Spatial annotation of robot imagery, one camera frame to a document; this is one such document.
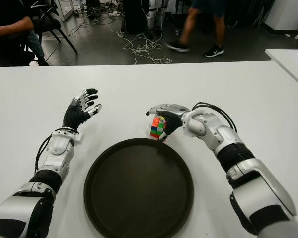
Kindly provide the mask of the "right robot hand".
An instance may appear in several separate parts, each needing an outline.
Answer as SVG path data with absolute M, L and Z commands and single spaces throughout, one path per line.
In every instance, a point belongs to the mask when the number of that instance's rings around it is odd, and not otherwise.
M 182 118 L 191 110 L 185 106 L 178 104 L 160 104 L 150 108 L 146 115 L 158 114 L 166 121 L 165 129 L 162 135 L 159 136 L 158 142 L 164 142 L 169 135 L 171 135 L 176 129 L 183 125 Z

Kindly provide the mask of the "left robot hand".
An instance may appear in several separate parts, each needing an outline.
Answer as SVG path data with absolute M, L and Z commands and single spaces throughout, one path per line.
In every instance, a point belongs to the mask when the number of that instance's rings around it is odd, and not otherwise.
M 81 124 L 99 113 L 102 105 L 95 104 L 95 100 L 98 99 L 97 93 L 97 89 L 90 88 L 76 95 L 64 114 L 62 127 L 77 130 Z

